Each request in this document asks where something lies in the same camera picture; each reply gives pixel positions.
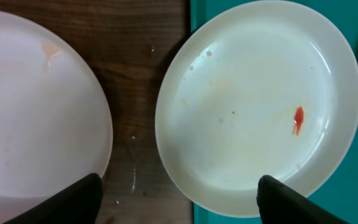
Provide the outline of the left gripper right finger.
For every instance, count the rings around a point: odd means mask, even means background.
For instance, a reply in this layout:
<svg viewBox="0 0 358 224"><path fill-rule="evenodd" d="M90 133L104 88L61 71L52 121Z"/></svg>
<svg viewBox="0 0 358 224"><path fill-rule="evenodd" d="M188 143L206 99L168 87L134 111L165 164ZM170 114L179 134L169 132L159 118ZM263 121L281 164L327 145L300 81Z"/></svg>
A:
<svg viewBox="0 0 358 224"><path fill-rule="evenodd" d="M346 223L270 175L259 179L257 205L263 224Z"/></svg>

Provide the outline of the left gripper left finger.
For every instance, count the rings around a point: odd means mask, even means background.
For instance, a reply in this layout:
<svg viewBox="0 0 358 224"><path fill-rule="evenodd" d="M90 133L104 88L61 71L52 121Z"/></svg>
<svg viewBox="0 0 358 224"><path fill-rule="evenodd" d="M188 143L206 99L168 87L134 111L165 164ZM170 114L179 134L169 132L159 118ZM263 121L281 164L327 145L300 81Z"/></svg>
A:
<svg viewBox="0 0 358 224"><path fill-rule="evenodd" d="M102 179L96 173L88 174L4 224L94 223L102 199Z"/></svg>

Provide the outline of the white plate front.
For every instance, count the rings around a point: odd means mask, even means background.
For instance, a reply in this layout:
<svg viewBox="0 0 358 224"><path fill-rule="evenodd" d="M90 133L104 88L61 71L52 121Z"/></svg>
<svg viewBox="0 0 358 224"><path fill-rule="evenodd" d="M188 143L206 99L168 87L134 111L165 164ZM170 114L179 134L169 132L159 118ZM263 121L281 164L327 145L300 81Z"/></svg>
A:
<svg viewBox="0 0 358 224"><path fill-rule="evenodd" d="M63 39L0 11L0 223L90 173L112 150L109 105Z"/></svg>

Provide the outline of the white plate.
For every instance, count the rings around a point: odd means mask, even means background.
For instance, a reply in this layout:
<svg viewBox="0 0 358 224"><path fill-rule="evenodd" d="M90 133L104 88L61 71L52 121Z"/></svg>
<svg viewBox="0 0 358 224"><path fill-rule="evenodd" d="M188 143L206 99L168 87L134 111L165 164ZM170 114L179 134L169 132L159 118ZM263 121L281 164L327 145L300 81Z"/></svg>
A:
<svg viewBox="0 0 358 224"><path fill-rule="evenodd" d="M270 175L307 197L346 156L358 126L358 64L341 31L291 1L233 7L200 27L163 79L161 161L195 204L259 216Z"/></svg>
<svg viewBox="0 0 358 224"><path fill-rule="evenodd" d="M90 173L112 150L109 105L63 39L0 11L0 223Z"/></svg>

